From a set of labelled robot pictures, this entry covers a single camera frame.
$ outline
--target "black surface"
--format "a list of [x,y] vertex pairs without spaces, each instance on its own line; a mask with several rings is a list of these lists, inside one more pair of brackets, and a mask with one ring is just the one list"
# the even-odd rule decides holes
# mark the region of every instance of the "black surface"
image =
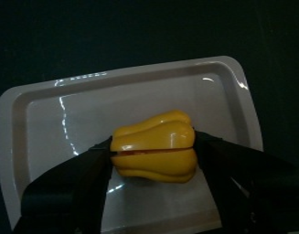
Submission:
[[246,72],[266,152],[299,165],[299,1],[0,1],[0,95],[44,80],[219,55]]

